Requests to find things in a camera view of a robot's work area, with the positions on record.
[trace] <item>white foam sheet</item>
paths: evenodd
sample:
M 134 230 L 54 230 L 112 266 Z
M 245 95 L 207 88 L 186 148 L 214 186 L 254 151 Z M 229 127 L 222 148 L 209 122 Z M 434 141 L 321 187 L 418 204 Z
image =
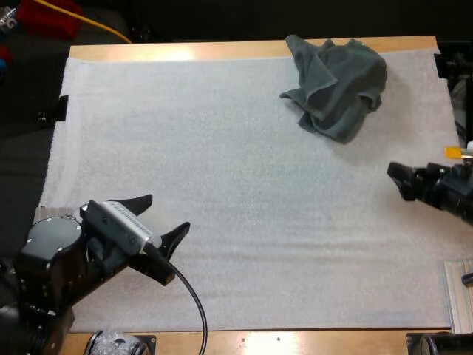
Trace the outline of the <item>white foam sheet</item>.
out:
M 341 145 L 297 125 L 279 98 L 292 58 L 160 63 L 69 59 L 65 123 L 43 206 L 152 193 L 142 221 L 190 221 L 173 261 L 211 330 L 446 327 L 443 261 L 473 255 L 471 227 L 404 202 L 390 161 L 446 162 L 457 143 L 433 50 L 383 54 L 387 88 Z M 175 280 L 125 270 L 75 306 L 74 331 L 201 329 Z

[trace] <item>crumpled cloth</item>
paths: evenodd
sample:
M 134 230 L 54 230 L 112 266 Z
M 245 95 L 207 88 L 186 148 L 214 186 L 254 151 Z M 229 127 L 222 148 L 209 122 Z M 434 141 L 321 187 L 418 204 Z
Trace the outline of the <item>crumpled cloth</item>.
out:
M 355 39 L 344 46 L 329 39 L 318 47 L 289 35 L 286 43 L 299 71 L 300 88 L 280 96 L 304 109 L 300 127 L 340 143 L 349 142 L 365 116 L 381 105 L 386 61 Z

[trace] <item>wooden board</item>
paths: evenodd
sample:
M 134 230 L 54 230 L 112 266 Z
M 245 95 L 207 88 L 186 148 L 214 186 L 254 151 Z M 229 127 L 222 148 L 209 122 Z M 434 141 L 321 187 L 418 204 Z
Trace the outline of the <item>wooden board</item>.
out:
M 212 331 L 208 355 L 407 355 L 406 333 L 430 331 Z M 202 334 L 147 333 L 157 355 L 197 354 Z M 62 355 L 82 355 L 91 334 L 69 334 Z
M 378 52 L 436 48 L 433 36 L 357 38 Z M 334 39 L 344 44 L 348 38 Z M 324 39 L 313 39 L 320 45 Z M 290 55 L 284 41 L 123 44 L 71 47 L 70 57 L 90 61 L 186 61 Z M 439 329 L 418 332 L 436 332 Z M 215 355 L 407 355 L 409 330 L 213 331 L 206 354 Z M 153 333 L 159 355 L 197 354 L 201 333 Z M 69 334 L 63 355 L 84 353 L 91 334 Z
M 357 38 L 377 52 L 436 48 L 434 36 Z M 333 39 L 345 44 L 349 38 Z M 311 39 L 321 45 L 324 39 Z M 89 61 L 193 61 L 208 59 L 282 57 L 290 55 L 284 41 L 114 44 L 71 47 L 70 57 Z

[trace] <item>red object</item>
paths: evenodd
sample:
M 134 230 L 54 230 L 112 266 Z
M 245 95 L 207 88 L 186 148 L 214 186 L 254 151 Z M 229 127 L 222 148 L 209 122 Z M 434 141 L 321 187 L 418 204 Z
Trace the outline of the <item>red object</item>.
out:
M 5 46 L 0 46 L 0 59 L 3 59 L 7 64 L 13 61 L 13 57 Z
M 82 15 L 82 8 L 73 0 L 51 0 L 47 2 L 71 13 Z M 74 39 L 82 24 L 81 20 L 59 13 L 34 0 L 23 0 L 21 2 L 16 13 L 16 19 L 23 24 L 29 33 L 61 39 Z

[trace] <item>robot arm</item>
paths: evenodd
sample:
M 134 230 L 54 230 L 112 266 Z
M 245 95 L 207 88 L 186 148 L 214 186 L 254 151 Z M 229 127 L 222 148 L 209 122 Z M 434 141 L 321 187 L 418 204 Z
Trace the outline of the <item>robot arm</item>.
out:
M 153 234 L 135 216 L 151 204 L 151 195 L 91 200 L 81 207 L 81 223 L 65 215 L 30 229 L 13 260 L 16 302 L 0 309 L 3 354 L 58 354 L 74 320 L 72 306 L 127 266 L 162 285 L 173 280 L 169 259 L 190 224 Z

